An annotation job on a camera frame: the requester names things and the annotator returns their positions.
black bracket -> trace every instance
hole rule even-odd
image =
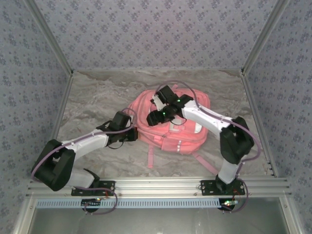
[[[199,189],[201,190],[201,194],[203,196],[219,196],[219,195],[238,195],[237,192],[240,195],[245,195],[245,188],[244,184],[240,180],[234,180],[231,183],[231,188],[227,191],[221,191],[219,188],[217,188],[216,180],[202,180],[200,182]]]
[[[62,143],[55,139],[50,140],[45,145],[31,171],[34,170],[34,168],[48,153],[61,145]],[[70,179],[75,156],[76,153],[73,150],[69,150],[67,148],[60,149],[43,162],[43,164],[37,169],[35,177],[53,191],[60,190]]]
[[[115,191],[116,182],[113,180],[100,180],[96,188],[106,188]],[[82,190],[73,188],[72,196],[114,196],[112,192],[104,190]]]
[[[232,119],[233,122],[249,129],[242,117]],[[253,138],[244,130],[230,124],[220,132],[220,151],[222,157],[231,164],[238,165],[244,155],[254,146]]]

white cable tray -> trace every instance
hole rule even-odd
[[[114,198],[102,200],[96,208],[111,208]],[[38,199],[36,208],[82,208],[81,198]],[[219,208],[218,198],[121,198],[117,208]]]

backpack strap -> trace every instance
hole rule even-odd
[[[205,168],[207,168],[208,171],[210,171],[215,176],[218,174],[218,170],[214,168],[209,162],[207,162],[202,156],[199,155],[199,153],[194,152],[192,155],[197,159],[198,162],[200,162],[201,165],[203,165]]]
[[[153,168],[153,164],[154,164],[154,146],[149,144],[148,145],[147,167]]]
[[[172,90],[176,90],[177,88],[178,88],[178,85],[177,85],[177,84],[174,84],[174,85],[171,87]]]

enclosure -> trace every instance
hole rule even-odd
[[[0,5],[1,233],[312,233],[310,1]],[[238,207],[248,202],[240,213],[216,209],[229,196],[202,193],[202,181],[215,175],[196,157],[155,148],[149,167],[149,145],[140,140],[74,164],[114,181],[119,209],[111,214],[85,215],[87,196],[30,181],[50,139],[87,134],[169,80],[205,92],[212,111],[243,117],[261,141],[259,158],[239,174],[249,195],[239,196]],[[197,152],[221,168],[212,132]],[[247,157],[256,152],[254,146]]]

pink backpack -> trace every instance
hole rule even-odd
[[[187,94],[193,96],[188,89],[177,88],[174,85],[172,90],[178,95]],[[207,108],[210,108],[208,95],[194,90],[198,102]],[[159,147],[164,151],[176,152],[180,154],[192,154],[203,166],[213,174],[217,170],[205,161],[196,151],[206,141],[208,130],[191,120],[185,120],[178,116],[172,122],[149,126],[146,120],[147,115],[156,110],[156,106],[151,103],[155,90],[146,90],[141,93],[129,108],[137,112],[137,130],[138,138],[149,144],[148,167],[153,167],[154,147]]]

